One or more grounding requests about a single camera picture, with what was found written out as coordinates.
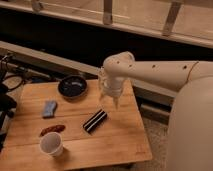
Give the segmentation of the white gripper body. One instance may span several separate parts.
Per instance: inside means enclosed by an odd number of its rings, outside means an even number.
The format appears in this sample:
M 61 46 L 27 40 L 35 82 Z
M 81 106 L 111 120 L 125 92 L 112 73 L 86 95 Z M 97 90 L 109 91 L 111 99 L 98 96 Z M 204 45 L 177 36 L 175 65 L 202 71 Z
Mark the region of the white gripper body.
M 99 89 L 102 95 L 119 98 L 124 89 L 125 77 L 113 76 L 101 68 L 98 73 Z

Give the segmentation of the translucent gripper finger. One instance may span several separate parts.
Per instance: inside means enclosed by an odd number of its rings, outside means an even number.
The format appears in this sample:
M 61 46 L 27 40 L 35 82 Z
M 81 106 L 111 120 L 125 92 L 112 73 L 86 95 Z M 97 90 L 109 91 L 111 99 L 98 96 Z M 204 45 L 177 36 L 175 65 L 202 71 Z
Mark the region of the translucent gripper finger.
M 101 92 L 99 100 L 102 101 L 105 98 L 105 96 L 106 96 L 106 93 L 105 92 Z
M 119 98 L 118 97 L 113 97 L 113 103 L 116 109 L 119 107 Z

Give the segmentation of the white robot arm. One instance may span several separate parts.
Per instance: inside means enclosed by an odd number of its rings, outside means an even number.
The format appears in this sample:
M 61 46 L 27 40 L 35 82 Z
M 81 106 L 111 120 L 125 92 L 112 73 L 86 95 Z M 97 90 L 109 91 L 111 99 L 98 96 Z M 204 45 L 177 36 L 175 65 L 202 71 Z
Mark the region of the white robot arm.
M 99 71 L 104 95 L 119 98 L 127 78 L 178 92 L 168 125 L 165 171 L 213 171 L 213 62 L 137 61 L 126 51 Z

